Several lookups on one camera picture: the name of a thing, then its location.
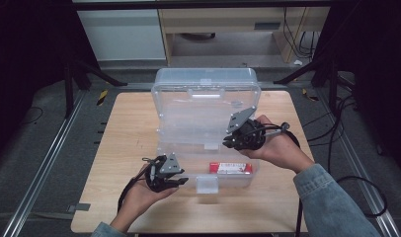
black tripod stand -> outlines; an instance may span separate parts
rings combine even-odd
[[[40,19],[41,27],[46,32],[64,68],[66,118],[70,116],[74,108],[73,80],[80,90],[88,90],[91,86],[87,73],[92,73],[116,87],[127,85],[127,83],[120,82],[105,74],[100,69],[93,50],[91,48],[86,50],[86,47],[90,45],[87,41],[77,45],[74,40],[78,39],[71,40],[72,36],[84,34],[84,29],[77,32],[69,26],[63,27],[66,25],[63,22],[65,18],[73,23],[76,21],[75,25],[81,27],[75,10],[50,8],[40,1],[38,7],[33,8],[33,11],[35,16]],[[87,40],[87,37],[82,36],[80,40],[83,39]]]
[[[365,0],[354,3],[345,3],[341,6],[332,6],[330,14],[324,25],[320,42],[317,45],[313,60],[307,65],[296,70],[287,77],[276,81],[275,84],[287,84],[297,77],[315,70],[312,85],[321,87],[326,80],[330,80],[329,107],[333,113],[336,112],[336,98],[338,80],[338,45],[341,45],[351,28],[356,22],[358,13],[361,13]]]

plastic container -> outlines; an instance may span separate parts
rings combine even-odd
[[[259,172],[251,160],[222,145],[231,114],[257,107],[261,89],[250,68],[164,68],[151,89],[160,124],[158,155],[175,153],[188,177],[184,187],[199,194],[247,187]],[[251,165],[252,172],[210,173],[210,163]]]

black cable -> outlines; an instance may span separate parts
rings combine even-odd
[[[309,61],[312,60],[312,57],[314,56],[314,37],[315,37],[315,32],[312,32],[312,38],[311,38],[311,48],[309,49]]]
[[[22,123],[20,123],[20,125],[26,125],[26,124],[33,123],[33,122],[39,120],[42,117],[42,115],[43,115],[43,109],[42,108],[40,108],[40,107],[31,107],[31,109],[35,109],[35,110],[39,110],[40,111],[40,114],[38,115],[38,117],[33,119],[33,120],[30,120],[30,121],[22,122]]]
[[[331,112],[328,112],[328,113],[326,113],[326,114],[324,114],[324,115],[322,115],[322,116],[320,116],[320,117],[318,117],[318,118],[315,118],[315,119],[313,119],[313,120],[307,122],[306,124],[304,124],[304,125],[302,126],[302,128],[304,128],[304,127],[306,127],[306,126],[312,124],[313,122],[316,122],[316,121],[319,120],[319,119],[322,119],[323,117],[329,115],[330,113],[331,113]]]
[[[345,180],[361,180],[361,181],[367,182],[368,184],[372,185],[380,194],[382,201],[383,201],[383,209],[379,213],[376,213],[376,214],[364,213],[364,215],[366,217],[375,218],[375,217],[381,216],[383,213],[385,213],[386,209],[388,208],[388,202],[386,200],[385,194],[382,192],[382,190],[379,188],[379,186],[377,186],[374,182],[367,180],[365,178],[359,177],[359,176],[345,176],[345,177],[342,177],[339,180],[337,180],[337,183],[341,183]]]
[[[343,136],[343,133],[345,133],[345,129],[344,129],[344,127],[343,127],[343,123],[342,123],[341,121],[340,121],[340,123],[342,124],[342,131],[340,132],[340,135],[339,135],[338,137],[336,137],[336,139],[334,139],[332,142],[338,141],[338,140]],[[326,142],[326,143],[310,144],[309,147],[312,147],[312,146],[329,145],[329,144],[330,144],[330,141],[329,141],[329,142]]]
[[[296,216],[296,230],[295,230],[295,237],[299,237],[301,235],[301,223],[302,223],[302,200],[299,199],[298,205],[298,215]]]
[[[344,101],[350,99],[351,97],[352,97],[352,96],[348,96],[347,98],[344,99]],[[341,103],[338,105],[338,108],[336,109],[337,113],[340,112],[340,107],[342,107],[343,105],[344,105],[344,102],[343,102],[343,103],[341,102]],[[323,134],[321,134],[321,135],[319,135],[319,136],[317,136],[317,137],[307,139],[307,141],[308,141],[308,142],[314,141],[314,140],[320,139],[320,138],[322,138],[322,137],[324,137],[324,136],[330,134],[330,132],[333,132],[333,130],[337,128],[337,125],[338,125],[338,124],[336,124],[336,123],[333,124],[333,126],[332,126],[328,131],[324,132]]]
[[[328,159],[327,159],[327,172],[328,172],[330,175],[331,175],[331,153],[332,153],[332,147],[333,147],[333,137],[334,137],[334,134],[336,133],[337,127],[339,126],[339,124],[340,124],[340,122],[341,122],[341,116],[342,116],[342,111],[343,111],[343,109],[344,109],[345,107],[347,107],[347,106],[353,104],[353,103],[350,103],[350,104],[345,105],[345,102],[346,102],[346,100],[348,100],[349,98],[352,98],[352,97],[353,97],[353,96],[349,96],[349,97],[345,98],[344,100],[342,100],[341,103],[339,103],[339,105],[338,105],[338,107],[337,107],[337,114],[338,114],[338,116],[336,117],[335,124],[333,125],[334,129],[333,129],[332,134],[331,134],[331,136],[330,136],[329,154],[328,154]],[[372,182],[372,181],[370,181],[370,180],[368,180],[368,179],[365,179],[365,178],[363,178],[363,177],[358,177],[358,176],[346,176],[346,177],[343,177],[343,178],[338,179],[338,180],[337,180],[337,183],[341,183],[341,182],[343,182],[343,181],[345,181],[345,180],[350,180],[350,179],[353,179],[353,180],[361,180],[361,181],[364,181],[364,182],[369,183],[370,185],[372,185],[372,186],[378,191],[378,193],[380,194],[380,196],[381,196],[381,198],[382,198],[382,201],[383,201],[383,209],[382,209],[382,211],[380,211],[379,213],[376,213],[376,214],[373,214],[373,213],[364,213],[364,215],[365,215],[366,217],[377,217],[377,216],[380,216],[380,215],[382,215],[383,213],[385,213],[385,211],[386,211],[386,209],[387,209],[387,207],[388,207],[388,203],[387,203],[386,196],[385,196],[385,194],[381,191],[381,189],[380,189],[374,182]]]
[[[293,43],[291,43],[290,40],[289,40],[289,38],[287,37],[285,28],[287,28],[287,30],[288,30],[288,32],[289,32],[289,34],[290,34],[290,37],[292,38]],[[290,48],[292,49],[293,53],[295,54],[295,56],[296,56],[297,58],[309,58],[309,55],[302,55],[302,54],[301,54],[301,55],[299,56],[299,55],[296,53],[296,52],[299,51],[299,50],[298,50],[298,48],[297,48],[296,45],[295,45],[295,39],[294,39],[294,37],[293,37],[293,35],[292,35],[292,31],[290,30],[289,25],[287,24],[287,21],[286,21],[286,7],[283,7],[283,35],[284,35],[284,38],[286,39],[287,43],[289,43]]]
[[[127,185],[124,187],[123,191],[120,194],[120,199],[118,200],[118,212],[120,212],[121,205],[123,204],[123,200],[126,197],[127,192],[136,184],[136,182],[143,180],[143,179],[140,179],[141,176],[145,174],[145,172],[147,171],[148,168],[151,168],[151,165],[158,160],[158,157],[155,158],[154,160],[149,159],[149,158],[142,158],[142,160],[147,161],[150,164],[147,165],[144,169],[142,169],[139,172],[139,174],[137,174],[135,177],[130,179],[129,183],[127,183]]]
[[[305,39],[305,35],[306,35],[306,32],[303,32],[302,36],[301,36],[301,40],[299,41],[299,51],[302,54],[308,55],[309,57],[311,57],[312,56],[312,50],[314,49],[314,32],[312,33],[312,39],[311,39],[311,46],[310,47],[305,47],[305,46],[302,45],[303,40]]]

wooden table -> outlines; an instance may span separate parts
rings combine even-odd
[[[288,92],[262,92],[256,116],[272,122],[287,121],[303,151],[312,157]],[[156,157],[159,120],[150,93],[121,93],[115,102],[102,142],[71,224],[74,232],[93,232],[101,222],[110,223],[118,198],[142,157]],[[260,171],[247,188],[220,189],[218,195],[197,195],[180,188],[151,206],[130,227],[134,233],[275,233],[294,232],[298,194],[294,173],[261,162]],[[306,231],[302,224],[301,231]]]

red package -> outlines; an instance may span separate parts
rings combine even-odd
[[[211,174],[245,174],[253,173],[253,167],[250,163],[223,163],[210,162],[209,172]]]

